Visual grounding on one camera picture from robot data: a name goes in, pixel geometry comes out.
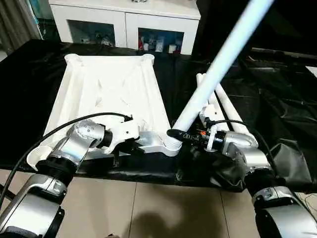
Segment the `item in cabinet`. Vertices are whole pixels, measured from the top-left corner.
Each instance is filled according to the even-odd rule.
[[[172,54],[176,50],[176,45],[172,44],[168,46],[168,53]]]
[[[81,38],[80,42],[83,44],[90,44],[90,38]]]
[[[176,39],[176,40],[175,40],[176,50],[177,50],[178,52],[180,52],[181,49],[182,49],[182,42],[183,42],[182,39]]]
[[[157,40],[157,45],[155,48],[156,52],[163,52],[164,49],[164,36],[159,36]]]
[[[149,44],[148,44],[148,43],[144,43],[143,49],[144,49],[145,51],[149,51]]]
[[[140,51],[143,50],[143,41],[144,41],[143,39],[144,39],[144,37],[140,37],[140,36],[139,36],[139,50],[140,50]]]
[[[152,51],[155,49],[155,35],[150,35],[149,37],[149,50]]]
[[[111,40],[109,39],[108,36],[105,36],[105,37],[102,38],[101,44],[102,44],[102,45],[105,45],[105,46],[114,47],[114,43],[111,42]]]

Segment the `table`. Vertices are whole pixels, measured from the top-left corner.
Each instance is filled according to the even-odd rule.
[[[0,168],[11,169],[43,135],[62,80],[64,56],[134,56],[142,52],[98,45],[31,40],[0,62],[4,139]],[[196,74],[209,62],[155,53],[154,71],[169,122],[173,124],[196,88]],[[316,192],[317,80],[303,67],[238,60],[222,86],[241,118],[253,125],[273,149],[279,173],[296,191]],[[78,176],[128,181],[244,189],[240,171],[224,156],[194,162],[184,146],[169,158],[160,153],[84,161]],[[24,163],[21,171],[31,172]],[[210,177],[219,181],[211,182]]]

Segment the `white plastic tray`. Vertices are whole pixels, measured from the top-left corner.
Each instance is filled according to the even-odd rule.
[[[135,57],[65,56],[66,71],[45,129],[45,134],[72,119],[99,112],[132,115],[140,131],[164,136],[170,129],[153,70],[154,56]],[[123,121],[116,116],[92,118],[112,127]],[[53,148],[68,128],[41,143]],[[27,158],[34,167],[50,149],[35,149]]]

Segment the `black cable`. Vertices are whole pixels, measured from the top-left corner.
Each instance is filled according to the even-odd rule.
[[[15,166],[13,167],[13,169],[11,170],[5,184],[4,184],[4,187],[3,187],[3,190],[2,190],[2,193],[0,195],[0,209],[2,207],[2,203],[3,203],[3,200],[4,200],[4,197],[9,189],[9,186],[12,182],[12,179],[16,173],[16,171],[18,170],[20,164],[22,163],[23,159],[33,150],[35,149],[42,141],[44,141],[45,139],[47,139],[48,137],[50,137],[51,135],[53,135],[54,133],[56,133],[57,131],[73,124],[73,123],[76,123],[78,121],[81,121],[81,120],[85,120],[85,119],[88,119],[88,118],[93,118],[93,117],[97,117],[97,116],[107,116],[107,115],[111,115],[111,116],[118,116],[118,117],[123,117],[125,121],[127,120],[131,120],[132,118],[129,117],[129,116],[126,116],[126,115],[123,115],[123,114],[120,114],[120,113],[95,113],[95,114],[91,114],[91,115],[87,115],[87,116],[84,116],[84,117],[81,117],[81,118],[77,118],[77,119],[74,119],[74,120],[71,120],[63,125],[60,125],[59,127],[55,128],[54,130],[50,131],[49,133],[47,133],[46,135],[44,135],[40,140],[38,140],[35,144],[33,144],[23,155],[22,157],[16,162]]]
[[[256,134],[256,137],[258,139],[260,139],[261,143],[263,144],[263,146],[265,147],[265,149],[267,150],[267,161],[269,162],[269,164],[271,165],[271,168],[273,169],[273,171],[275,172],[275,175],[277,175],[277,169],[276,169],[276,165],[274,163],[274,158],[273,155],[271,153],[271,150],[267,144],[267,142],[264,140],[263,136],[252,126],[250,126],[249,124],[243,122],[243,121],[239,121],[239,120],[230,120],[230,119],[226,119],[226,120],[218,120],[218,121],[210,121],[209,123],[211,125],[215,125],[218,123],[227,123],[227,122],[232,122],[232,123],[238,123],[238,124],[242,124],[245,125],[249,130],[253,131]]]

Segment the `white cabinet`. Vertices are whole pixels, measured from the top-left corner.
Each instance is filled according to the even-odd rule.
[[[194,0],[50,0],[63,42],[192,53],[200,14]]]

